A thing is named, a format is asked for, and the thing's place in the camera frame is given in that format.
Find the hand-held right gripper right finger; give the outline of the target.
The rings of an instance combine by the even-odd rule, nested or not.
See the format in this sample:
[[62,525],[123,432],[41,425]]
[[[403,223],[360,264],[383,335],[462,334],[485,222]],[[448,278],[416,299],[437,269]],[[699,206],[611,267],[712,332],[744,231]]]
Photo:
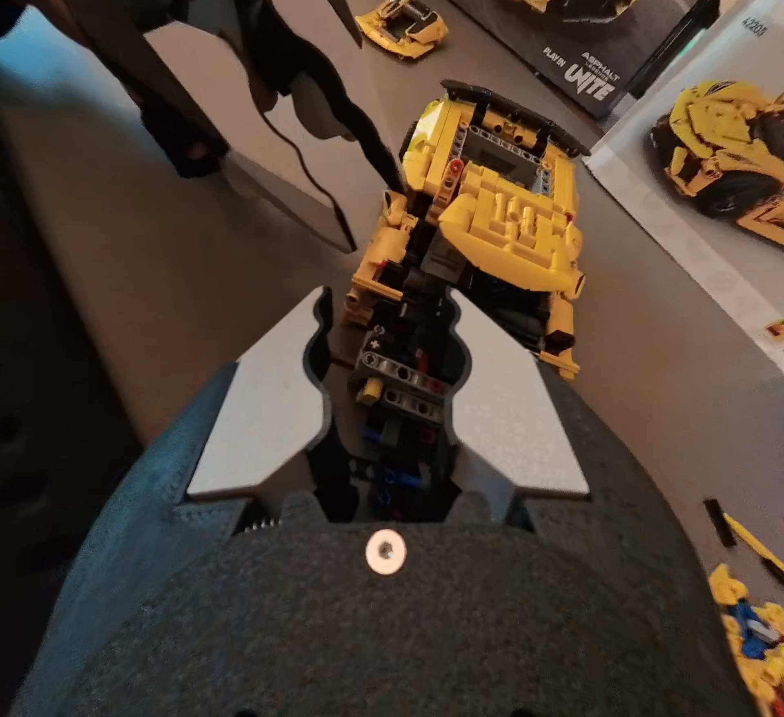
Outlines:
[[586,500],[590,487],[534,356],[461,292],[449,335],[464,372],[445,403],[445,430],[457,447],[452,481],[505,523],[522,497]]

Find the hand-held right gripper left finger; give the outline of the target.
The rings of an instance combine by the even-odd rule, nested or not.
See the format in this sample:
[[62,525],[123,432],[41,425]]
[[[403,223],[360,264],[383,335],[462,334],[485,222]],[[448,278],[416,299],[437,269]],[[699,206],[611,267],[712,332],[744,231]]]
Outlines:
[[314,491],[310,452],[332,424],[332,293],[319,286],[239,358],[186,494],[284,498]]

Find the grey black brick chassis module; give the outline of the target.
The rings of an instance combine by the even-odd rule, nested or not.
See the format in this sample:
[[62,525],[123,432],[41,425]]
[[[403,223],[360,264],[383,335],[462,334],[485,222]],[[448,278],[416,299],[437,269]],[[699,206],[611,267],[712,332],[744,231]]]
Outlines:
[[360,452],[351,477],[367,488],[368,514],[394,523],[439,523],[459,489],[456,446],[446,430],[454,373],[447,351],[408,344],[391,327],[365,334],[349,379]]

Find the yellow toy brick car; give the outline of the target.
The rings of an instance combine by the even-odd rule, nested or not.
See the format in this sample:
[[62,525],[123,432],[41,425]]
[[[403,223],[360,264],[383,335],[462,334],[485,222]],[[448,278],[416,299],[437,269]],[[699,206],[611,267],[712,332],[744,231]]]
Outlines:
[[342,321],[367,328],[452,288],[573,380],[573,303],[585,284],[575,160],[589,152],[491,89],[455,79],[441,87],[409,126],[405,189],[383,193]]

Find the grey desk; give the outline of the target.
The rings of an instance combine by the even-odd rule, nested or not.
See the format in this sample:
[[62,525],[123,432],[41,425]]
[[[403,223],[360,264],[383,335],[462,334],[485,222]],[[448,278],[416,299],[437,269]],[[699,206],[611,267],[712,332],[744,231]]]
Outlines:
[[[2,39],[2,119],[27,201],[143,440],[224,361],[356,257],[219,177],[182,180],[97,59],[29,8]],[[782,374],[606,193],[577,172],[586,290],[572,388],[632,450],[706,570],[782,587],[720,545],[716,498],[782,557]]]

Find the yellow brick hood panel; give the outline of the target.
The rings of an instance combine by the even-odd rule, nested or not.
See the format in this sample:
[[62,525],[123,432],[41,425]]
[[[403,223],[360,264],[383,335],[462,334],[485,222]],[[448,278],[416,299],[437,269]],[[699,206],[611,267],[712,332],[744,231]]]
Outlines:
[[421,0],[383,0],[355,20],[368,40],[404,61],[421,60],[448,36],[442,16]]

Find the black flat brick piece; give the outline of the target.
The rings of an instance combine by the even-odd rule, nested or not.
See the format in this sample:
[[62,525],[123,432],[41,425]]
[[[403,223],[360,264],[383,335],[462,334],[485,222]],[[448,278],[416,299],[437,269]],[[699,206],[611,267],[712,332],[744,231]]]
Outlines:
[[721,546],[724,548],[735,548],[737,546],[737,541],[731,526],[725,517],[720,502],[715,497],[708,497],[703,500],[703,506],[710,518],[711,525],[715,530]]

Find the white instruction booklet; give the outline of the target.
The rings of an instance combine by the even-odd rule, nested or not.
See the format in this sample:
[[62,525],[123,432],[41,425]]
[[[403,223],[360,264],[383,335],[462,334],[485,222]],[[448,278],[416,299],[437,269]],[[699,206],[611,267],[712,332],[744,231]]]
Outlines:
[[737,0],[586,167],[783,370],[782,0]]

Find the yellow curved brick piece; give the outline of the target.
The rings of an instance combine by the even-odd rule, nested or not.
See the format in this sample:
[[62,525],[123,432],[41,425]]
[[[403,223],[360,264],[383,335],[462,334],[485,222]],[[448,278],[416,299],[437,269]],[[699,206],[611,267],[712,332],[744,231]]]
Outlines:
[[722,513],[723,520],[734,536],[738,537],[759,558],[763,567],[781,585],[783,584],[783,562],[767,546],[752,535],[744,526],[727,513]]

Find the yellow loose brick pile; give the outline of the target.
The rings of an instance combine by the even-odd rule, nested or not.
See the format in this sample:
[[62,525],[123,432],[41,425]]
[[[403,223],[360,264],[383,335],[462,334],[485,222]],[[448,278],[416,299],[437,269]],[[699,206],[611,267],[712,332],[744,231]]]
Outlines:
[[783,609],[755,606],[747,587],[727,564],[708,578],[732,657],[761,715],[783,715]]

